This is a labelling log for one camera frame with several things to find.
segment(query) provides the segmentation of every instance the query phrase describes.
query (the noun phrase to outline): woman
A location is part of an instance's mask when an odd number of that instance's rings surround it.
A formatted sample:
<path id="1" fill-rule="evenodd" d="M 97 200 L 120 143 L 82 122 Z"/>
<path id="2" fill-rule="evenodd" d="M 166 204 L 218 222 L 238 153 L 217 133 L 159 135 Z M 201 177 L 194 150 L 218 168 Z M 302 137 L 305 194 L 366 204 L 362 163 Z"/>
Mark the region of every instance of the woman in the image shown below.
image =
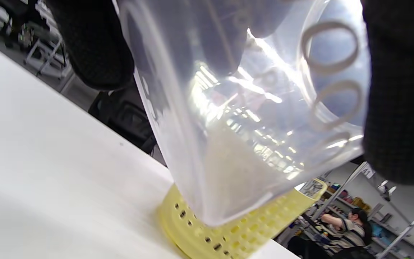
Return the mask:
<path id="1" fill-rule="evenodd" d="M 372 227 L 368 223 L 367 213 L 360 209 L 353 209 L 348 219 L 335 218 L 332 215 L 322 215 L 321 220 L 340 229 L 341 236 L 329 244 L 314 243 L 294 236 L 287 245 L 287 249 L 298 255 L 308 256 L 304 259 L 329 259 L 334 254 L 354 246 L 368 246 L 372 241 Z"/>

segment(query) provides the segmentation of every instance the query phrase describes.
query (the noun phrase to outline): transparent plastic jar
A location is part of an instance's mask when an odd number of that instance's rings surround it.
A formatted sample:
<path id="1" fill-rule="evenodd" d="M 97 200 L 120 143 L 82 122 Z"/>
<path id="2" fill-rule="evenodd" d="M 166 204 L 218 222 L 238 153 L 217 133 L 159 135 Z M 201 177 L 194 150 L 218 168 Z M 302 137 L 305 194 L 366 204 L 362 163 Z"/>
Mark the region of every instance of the transparent plastic jar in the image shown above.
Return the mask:
<path id="1" fill-rule="evenodd" d="M 175 183 L 217 226 L 362 153 L 359 0 L 118 0 Z"/>

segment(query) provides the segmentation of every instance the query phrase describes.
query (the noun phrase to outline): yellow strainer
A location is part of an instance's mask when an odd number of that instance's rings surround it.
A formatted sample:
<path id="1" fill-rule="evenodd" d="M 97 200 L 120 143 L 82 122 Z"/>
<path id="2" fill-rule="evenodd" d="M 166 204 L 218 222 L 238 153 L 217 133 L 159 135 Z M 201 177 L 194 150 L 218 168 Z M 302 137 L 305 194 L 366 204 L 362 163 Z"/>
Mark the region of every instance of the yellow strainer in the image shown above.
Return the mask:
<path id="1" fill-rule="evenodd" d="M 159 217 L 168 237 L 191 259 L 244 259 L 280 233 L 320 199 L 327 189 L 310 198 L 293 189 L 268 204 L 220 227 L 210 228 L 196 218 L 173 185 Z"/>

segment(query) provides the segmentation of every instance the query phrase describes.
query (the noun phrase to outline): metal rack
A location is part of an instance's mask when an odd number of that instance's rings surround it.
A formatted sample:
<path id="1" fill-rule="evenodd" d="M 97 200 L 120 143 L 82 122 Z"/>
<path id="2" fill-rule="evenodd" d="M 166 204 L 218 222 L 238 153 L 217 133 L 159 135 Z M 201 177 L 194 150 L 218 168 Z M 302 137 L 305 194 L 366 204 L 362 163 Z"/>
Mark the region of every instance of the metal rack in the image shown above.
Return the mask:
<path id="1" fill-rule="evenodd" d="M 319 218 L 322 213 L 324 213 L 325 209 L 331 210 L 333 211 L 336 215 L 338 215 L 340 218 L 346 218 L 344 215 L 342 215 L 341 213 L 337 212 L 336 210 L 334 210 L 333 208 L 329 207 L 329 205 L 332 205 L 333 202 L 335 201 L 339 201 L 341 203 L 343 203 L 344 205 L 348 206 L 349 208 L 354 208 L 355 206 L 346 202 L 345 200 L 343 200 L 342 198 L 339 197 L 340 193 L 342 192 L 342 190 L 344 190 L 345 186 L 347 184 L 349 184 L 350 182 L 352 182 L 358 175 L 363 174 L 365 175 L 365 177 L 367 178 L 368 182 L 374 187 L 375 190 L 378 191 L 378 193 L 383 197 L 383 193 L 381 193 L 380 190 L 378 190 L 377 185 L 373 182 L 374 180 L 374 171 L 371 169 L 370 165 L 367 162 L 363 162 L 360 166 L 357 167 L 357 169 L 355 169 L 355 171 L 346 179 L 346 181 L 338 188 L 338 190 L 335 193 L 330 193 L 331 197 L 327 199 L 327 201 L 324 203 L 324 205 L 322 205 L 319 210 L 317 210 L 313 216 L 312 219 L 317 219 Z M 404 240 L 406 242 L 408 242 L 409 244 L 411 244 L 412 246 L 414 246 L 413 243 L 411 243 L 410 241 L 404 239 L 404 237 L 408 234 L 408 232 L 411 230 L 411 228 L 413 228 L 414 226 L 414 220 L 410 221 L 409 219 L 407 219 L 407 217 L 401 213 L 401 211 L 399 211 L 399 209 L 391 202 L 391 201 L 387 201 L 386 199 L 384 199 L 385 202 L 387 202 L 396 212 L 397 214 L 403 218 L 408 226 L 401 231 L 400 233 L 396 233 L 395 231 L 392 231 L 391 228 L 386 228 L 386 226 L 384 224 L 380 224 L 383 228 L 385 228 L 386 230 L 392 232 L 393 234 L 395 234 L 397 236 L 397 238 L 388 246 L 386 246 L 386 244 L 381 243 L 381 241 L 379 241 L 378 239 L 373 238 L 373 242 L 375 242 L 376 244 L 378 244 L 379 246 L 381 246 L 384 250 L 379 253 L 376 254 L 376 258 L 377 259 L 382 259 L 384 258 L 387 254 L 391 254 L 394 257 L 398 258 L 398 259 L 403 259 L 404 256 L 401 256 L 400 254 L 396 253 L 395 251 L 392 251 L 392 249 L 394 248 L 394 246 L 396 246 L 396 244 L 398 244 L 400 241 Z M 382 205 L 378 205 L 376 206 L 372 213 L 369 215 L 369 219 L 371 219 L 372 221 L 374 221 L 375 223 L 378 223 L 379 221 L 376 220 L 375 218 L 373 218 L 373 216 L 378 213 L 378 210 L 382 207 Z"/>

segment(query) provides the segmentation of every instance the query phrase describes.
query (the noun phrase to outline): shelf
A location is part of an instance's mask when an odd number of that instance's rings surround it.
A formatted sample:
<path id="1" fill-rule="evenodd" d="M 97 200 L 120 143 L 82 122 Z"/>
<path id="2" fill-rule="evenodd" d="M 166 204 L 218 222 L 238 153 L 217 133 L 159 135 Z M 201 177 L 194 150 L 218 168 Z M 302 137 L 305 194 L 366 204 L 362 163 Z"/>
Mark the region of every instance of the shelf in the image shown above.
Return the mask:
<path id="1" fill-rule="evenodd" d="M 383 229 L 389 231 L 390 233 L 392 233 L 396 236 L 399 236 L 400 233 L 397 233 L 397 231 L 394 230 L 392 227 L 390 227 L 390 226 L 388 226 L 384 223 L 381 223 L 378 219 L 371 218 L 370 220 L 373 221 L 374 223 L 378 224 L 379 226 L 381 226 Z M 408 243 L 410 246 L 414 247 L 414 243 L 412 241 L 409 241 L 407 238 L 403 238 L 402 241 L 404 241 L 404 242 Z"/>
<path id="2" fill-rule="evenodd" d="M 384 244 L 383 242 L 381 242 L 381 240 L 379 240 L 377 237 L 373 237 L 372 241 L 377 244 L 378 246 L 381 246 L 383 249 L 387 248 L 387 245 Z M 404 256 L 401 256 L 399 253 L 395 252 L 395 251 L 389 251 L 389 254 L 392 254 L 394 257 L 398 258 L 398 259 L 403 259 L 405 258 Z"/>
<path id="3" fill-rule="evenodd" d="M 346 216 L 336 211 L 334 208 L 327 207 L 331 212 L 335 213 L 338 217 L 347 219 Z"/>
<path id="4" fill-rule="evenodd" d="M 329 191 L 325 191 L 325 193 L 327 193 L 327 194 L 329 194 L 329 195 L 333 195 L 333 193 L 331 193 L 331 192 L 329 192 Z M 347 202 L 347 201 L 345 201 L 345 200 L 343 200 L 342 198 L 340 198 L 340 197 L 336 197 L 336 200 L 338 200 L 338 201 L 340 201 L 341 203 L 343 203 L 344 205 L 346 205 L 346 206 L 348 206 L 349 208 L 357 208 L 357 206 L 355 206 L 355 205 L 352 205 L 351 203 L 349 203 L 349 202 Z"/>

